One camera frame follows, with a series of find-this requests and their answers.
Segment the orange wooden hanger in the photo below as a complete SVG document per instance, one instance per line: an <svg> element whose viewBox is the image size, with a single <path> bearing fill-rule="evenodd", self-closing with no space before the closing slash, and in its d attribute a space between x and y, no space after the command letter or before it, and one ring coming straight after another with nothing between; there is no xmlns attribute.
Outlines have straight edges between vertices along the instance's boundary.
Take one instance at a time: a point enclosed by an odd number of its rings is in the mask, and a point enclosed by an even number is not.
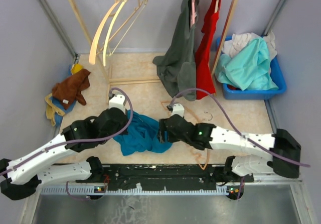
<svg viewBox="0 0 321 224"><path fill-rule="evenodd" d="M183 105L185 109L185 114L188 120L195 123L201 123L203 121L208 122L211 120L211 114L209 112L204 112L205 115L209 114L209 117L199 117L194 110L190 107ZM166 158L168 163L172 164L197 164L201 170L205 170L210 160L210 151L200 151L196 150L192 146L183 143L177 142L167 151L169 157Z"/></svg>

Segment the blue t shirt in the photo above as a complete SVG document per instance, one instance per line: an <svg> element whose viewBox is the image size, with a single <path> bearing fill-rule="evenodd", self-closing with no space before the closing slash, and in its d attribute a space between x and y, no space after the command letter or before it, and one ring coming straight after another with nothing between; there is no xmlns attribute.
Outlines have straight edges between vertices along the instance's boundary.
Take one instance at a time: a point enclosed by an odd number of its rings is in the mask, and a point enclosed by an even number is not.
<svg viewBox="0 0 321 224"><path fill-rule="evenodd" d="M171 142L161 143L157 138L158 131L158 121L134 111L132 121L127 128L128 134L118 135L113 139L120 144L123 156L144 151L163 153L173 144Z"/></svg>

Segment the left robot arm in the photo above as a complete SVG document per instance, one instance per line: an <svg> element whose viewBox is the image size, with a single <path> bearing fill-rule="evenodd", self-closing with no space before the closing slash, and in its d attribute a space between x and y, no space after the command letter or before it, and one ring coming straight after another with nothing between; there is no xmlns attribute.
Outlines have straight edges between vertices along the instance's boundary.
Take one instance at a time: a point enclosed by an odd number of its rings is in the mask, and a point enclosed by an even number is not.
<svg viewBox="0 0 321 224"><path fill-rule="evenodd" d="M111 108L99 116L74 121L51 141L16 160L1 159L1 193L11 200L33 195L45 185L75 181L99 182L104 169L99 158L91 156L85 161L57 165L62 158L94 149L108 140L126 135L133 112Z"/></svg>

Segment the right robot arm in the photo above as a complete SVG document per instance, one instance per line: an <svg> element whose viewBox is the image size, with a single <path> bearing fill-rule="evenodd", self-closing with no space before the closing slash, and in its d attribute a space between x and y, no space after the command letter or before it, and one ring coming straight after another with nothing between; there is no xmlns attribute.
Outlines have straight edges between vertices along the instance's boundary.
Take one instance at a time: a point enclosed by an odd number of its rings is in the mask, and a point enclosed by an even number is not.
<svg viewBox="0 0 321 224"><path fill-rule="evenodd" d="M157 137L161 143L182 141L198 150L242 152L242 156L226 159L224 176L231 182L249 174L272 172L289 179L299 177L301 145L284 129L274 134L239 135L214 124L192 124L173 115L159 121Z"/></svg>

